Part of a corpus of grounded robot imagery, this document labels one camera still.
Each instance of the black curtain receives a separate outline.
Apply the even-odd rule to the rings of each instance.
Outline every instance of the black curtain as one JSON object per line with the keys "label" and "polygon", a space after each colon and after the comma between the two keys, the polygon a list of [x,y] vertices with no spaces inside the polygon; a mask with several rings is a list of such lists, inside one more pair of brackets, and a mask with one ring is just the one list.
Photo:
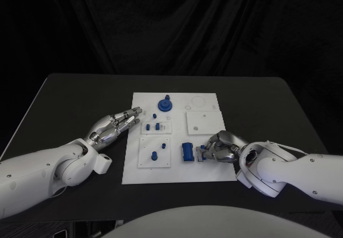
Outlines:
{"label": "black curtain", "polygon": [[341,9],[338,0],[1,1],[1,149],[46,76],[67,72],[282,77],[343,154]]}

